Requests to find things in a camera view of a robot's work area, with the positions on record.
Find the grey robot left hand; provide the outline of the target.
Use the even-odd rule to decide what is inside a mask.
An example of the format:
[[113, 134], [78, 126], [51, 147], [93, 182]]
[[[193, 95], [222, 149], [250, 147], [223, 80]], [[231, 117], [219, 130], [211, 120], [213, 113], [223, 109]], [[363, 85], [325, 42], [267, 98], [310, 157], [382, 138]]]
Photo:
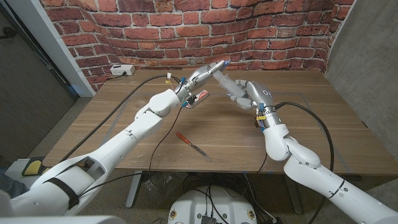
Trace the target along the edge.
[[183, 87], [190, 92], [202, 87], [210, 78], [213, 77], [215, 72], [222, 72], [228, 64], [229, 60], [222, 60], [220, 62], [213, 62], [209, 65], [201, 66], [191, 74], [183, 84]]

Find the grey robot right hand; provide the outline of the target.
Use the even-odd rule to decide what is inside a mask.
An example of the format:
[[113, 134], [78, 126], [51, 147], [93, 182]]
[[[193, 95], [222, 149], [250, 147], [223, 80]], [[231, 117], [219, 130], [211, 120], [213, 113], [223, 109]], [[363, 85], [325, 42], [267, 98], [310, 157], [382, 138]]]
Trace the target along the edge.
[[261, 103], [265, 107], [274, 104], [272, 95], [265, 85], [247, 80], [236, 80], [235, 83], [245, 94], [242, 97], [231, 95], [229, 98], [240, 108], [250, 110], [252, 108], [259, 108]]

